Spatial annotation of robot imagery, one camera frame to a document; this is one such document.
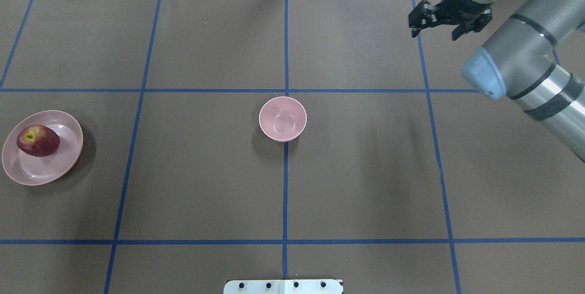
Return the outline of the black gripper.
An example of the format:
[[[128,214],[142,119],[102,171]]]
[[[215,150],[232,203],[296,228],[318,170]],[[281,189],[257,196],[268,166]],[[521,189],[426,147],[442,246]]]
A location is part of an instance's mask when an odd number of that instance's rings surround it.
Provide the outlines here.
[[[479,13],[470,13],[448,5],[433,5],[427,0],[420,1],[408,15],[408,27],[411,37],[416,38],[420,32],[439,25],[457,25],[452,31],[452,40],[456,41],[464,34],[478,33],[491,22],[491,8],[480,9]]]

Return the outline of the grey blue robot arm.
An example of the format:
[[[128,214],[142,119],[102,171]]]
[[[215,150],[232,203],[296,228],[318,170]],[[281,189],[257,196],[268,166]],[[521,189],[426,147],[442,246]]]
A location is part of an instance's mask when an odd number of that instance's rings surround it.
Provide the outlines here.
[[[453,25],[452,40],[478,33],[497,0],[420,1],[408,15],[412,37],[426,28]],[[504,96],[584,158],[584,83],[549,54],[584,30],[584,0],[527,0],[464,63],[463,77],[492,100]]]

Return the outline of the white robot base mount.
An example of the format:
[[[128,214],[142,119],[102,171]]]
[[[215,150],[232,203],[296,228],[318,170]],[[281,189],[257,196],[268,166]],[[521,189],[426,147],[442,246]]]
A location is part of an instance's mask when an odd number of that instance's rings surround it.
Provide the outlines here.
[[[226,282],[224,294],[344,294],[338,279],[261,279]]]

